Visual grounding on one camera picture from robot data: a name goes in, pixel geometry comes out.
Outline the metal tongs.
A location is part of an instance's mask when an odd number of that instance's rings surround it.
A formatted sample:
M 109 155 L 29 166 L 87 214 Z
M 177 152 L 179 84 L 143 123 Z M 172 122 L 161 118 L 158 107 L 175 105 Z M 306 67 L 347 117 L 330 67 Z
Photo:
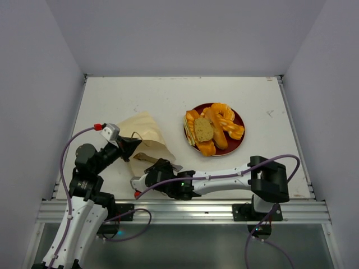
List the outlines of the metal tongs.
M 167 159 L 163 159 L 163 158 L 154 158 L 154 157 L 151 157 L 143 152 L 139 152 L 137 153 L 135 156 L 134 156 L 134 159 L 136 160 L 140 160 L 140 161 L 146 161 L 146 162 L 149 162 L 149 163 L 152 163 L 152 164 L 165 164 L 165 163 L 169 163 L 172 167 L 172 169 L 176 172 L 179 172 L 183 169 L 182 166 L 180 165 L 176 165 L 174 163 L 171 163 L 169 160 Z

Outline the white paper bag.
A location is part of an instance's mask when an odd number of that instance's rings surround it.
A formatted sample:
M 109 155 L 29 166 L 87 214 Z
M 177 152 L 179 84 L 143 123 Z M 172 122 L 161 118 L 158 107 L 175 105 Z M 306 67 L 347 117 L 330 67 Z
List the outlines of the white paper bag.
M 168 150 L 157 122 L 148 112 L 142 112 L 127 118 L 117 123 L 117 126 L 122 137 L 138 138 L 141 140 L 140 145 L 130 157 L 130 161 L 118 165 L 118 168 L 124 169 L 124 171 L 117 172 L 118 180 L 121 183 L 128 183 L 133 176 L 139 177 L 143 175 L 144 170 L 155 163 L 154 159 L 162 158 L 172 163 L 175 162 L 176 158 Z M 138 160 L 135 158 L 137 154 L 145 154 L 153 160 Z

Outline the fake triangle sandwich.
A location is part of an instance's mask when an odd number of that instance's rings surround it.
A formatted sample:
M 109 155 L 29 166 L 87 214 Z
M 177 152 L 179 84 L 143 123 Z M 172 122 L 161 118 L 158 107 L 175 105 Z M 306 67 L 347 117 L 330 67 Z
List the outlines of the fake triangle sandwich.
M 183 117 L 183 126 L 184 126 L 184 129 L 185 129 L 186 137 L 187 137 L 187 140 L 188 140 L 189 144 L 191 146 L 195 146 L 196 145 L 195 140 L 194 140 L 194 138 L 192 136 L 192 133 L 191 133 L 189 127 L 188 127 L 188 122 L 187 122 L 187 119 L 186 119 L 185 116 Z

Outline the fake braided orange bread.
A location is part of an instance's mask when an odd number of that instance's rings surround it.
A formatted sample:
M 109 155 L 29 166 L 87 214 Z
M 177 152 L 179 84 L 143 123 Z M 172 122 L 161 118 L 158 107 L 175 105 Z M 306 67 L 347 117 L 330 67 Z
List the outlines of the fake braided orange bread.
M 207 142 L 199 142 L 195 136 L 194 131 L 194 121 L 197 118 L 200 118 L 201 116 L 196 110 L 188 110 L 185 115 L 188 127 L 192 133 L 192 136 L 195 140 L 195 146 L 198 148 L 198 150 L 204 155 L 204 156 L 212 156 L 216 153 L 216 148 L 213 142 L 213 139 Z

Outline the fake speckled bread slice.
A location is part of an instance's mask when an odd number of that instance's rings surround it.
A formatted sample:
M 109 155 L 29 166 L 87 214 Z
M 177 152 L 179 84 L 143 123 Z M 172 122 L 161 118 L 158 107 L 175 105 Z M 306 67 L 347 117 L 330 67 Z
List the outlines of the fake speckled bread slice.
M 200 117 L 194 121 L 195 136 L 199 142 L 207 142 L 213 139 L 214 130 L 210 120 Z

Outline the fake round bun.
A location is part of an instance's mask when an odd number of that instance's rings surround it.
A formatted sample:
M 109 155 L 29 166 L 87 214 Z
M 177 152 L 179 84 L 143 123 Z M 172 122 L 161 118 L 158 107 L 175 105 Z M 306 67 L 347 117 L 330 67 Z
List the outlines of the fake round bun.
M 219 123 L 219 119 L 212 108 L 208 108 L 208 110 L 205 112 L 205 118 L 210 121 L 210 124 L 213 128 L 213 139 L 216 147 L 221 150 L 225 150 L 228 147 L 228 142 Z

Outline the fake twisted glazed bread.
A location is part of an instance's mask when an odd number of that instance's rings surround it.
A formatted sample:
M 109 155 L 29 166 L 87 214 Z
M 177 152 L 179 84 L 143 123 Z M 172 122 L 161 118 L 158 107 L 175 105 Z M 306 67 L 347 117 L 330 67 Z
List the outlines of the fake twisted glazed bread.
M 205 118 L 205 112 L 208 110 L 208 108 L 204 108 L 203 111 L 201 112 L 200 116 Z M 238 125 L 233 121 L 230 120 L 226 120 L 224 118 L 222 118 L 220 115 L 217 115 L 218 119 L 219 119 L 219 123 L 223 129 L 223 132 L 227 132 L 228 135 L 230 136 L 230 138 L 234 139 L 234 140 L 240 140 L 245 132 L 245 128 L 243 125 Z

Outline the fake orange ring donut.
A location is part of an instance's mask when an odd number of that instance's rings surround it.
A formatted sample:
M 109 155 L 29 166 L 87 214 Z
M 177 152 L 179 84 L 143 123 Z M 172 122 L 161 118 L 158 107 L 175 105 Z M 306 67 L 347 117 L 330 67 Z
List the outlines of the fake orange ring donut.
M 212 110 L 226 120 L 233 121 L 235 119 L 234 111 L 231 107 L 224 103 L 213 103 L 211 105 Z

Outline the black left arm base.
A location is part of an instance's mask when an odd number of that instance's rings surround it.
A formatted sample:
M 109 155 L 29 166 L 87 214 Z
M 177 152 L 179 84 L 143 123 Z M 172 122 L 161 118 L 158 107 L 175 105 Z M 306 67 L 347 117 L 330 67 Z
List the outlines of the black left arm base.
M 97 236 L 105 239 L 112 239 L 116 235 L 120 235 L 120 224 L 122 222 L 130 222 L 134 218 L 134 213 L 121 216 L 124 213 L 130 212 L 135 209 L 133 203 L 116 203 L 109 216 L 106 218 L 105 223 L 101 224 L 97 231 Z

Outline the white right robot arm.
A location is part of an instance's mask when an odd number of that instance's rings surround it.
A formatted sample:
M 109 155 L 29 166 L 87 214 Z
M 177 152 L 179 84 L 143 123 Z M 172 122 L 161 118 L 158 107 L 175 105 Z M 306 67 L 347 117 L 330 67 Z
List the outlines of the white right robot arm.
M 175 200 L 191 200 L 209 193 L 231 190 L 252 192 L 250 214 L 262 220 L 275 203 L 289 201 L 286 166 L 276 158 L 250 157 L 250 162 L 229 170 L 184 171 L 175 175 L 168 164 L 154 165 L 140 178 L 138 190 L 165 193 Z

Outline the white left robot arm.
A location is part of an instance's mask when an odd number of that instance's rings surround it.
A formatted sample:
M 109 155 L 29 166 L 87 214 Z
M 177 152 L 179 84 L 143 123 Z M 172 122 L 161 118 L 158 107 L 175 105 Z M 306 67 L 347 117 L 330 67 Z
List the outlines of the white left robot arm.
M 128 162 L 140 143 L 138 138 L 118 136 L 100 151 L 89 143 L 77 148 L 66 212 L 49 251 L 33 268 L 82 268 L 104 221 L 133 215 L 132 204 L 117 208 L 114 195 L 101 192 L 100 173 L 119 158 Z

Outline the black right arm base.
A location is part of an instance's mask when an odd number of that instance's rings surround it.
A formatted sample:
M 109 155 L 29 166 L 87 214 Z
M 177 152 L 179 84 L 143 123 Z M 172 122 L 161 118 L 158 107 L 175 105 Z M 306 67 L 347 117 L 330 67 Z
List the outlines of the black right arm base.
M 267 212 L 256 212 L 252 203 L 235 203 L 232 205 L 232 216 L 235 222 L 253 222 L 248 224 L 248 232 L 254 232 L 252 236 L 258 239 L 268 239 L 272 233 L 272 223 L 274 221 L 283 221 L 283 215 L 281 207 L 278 206 L 276 211 L 272 213 L 259 227 L 256 227 L 257 223 L 261 221 Z

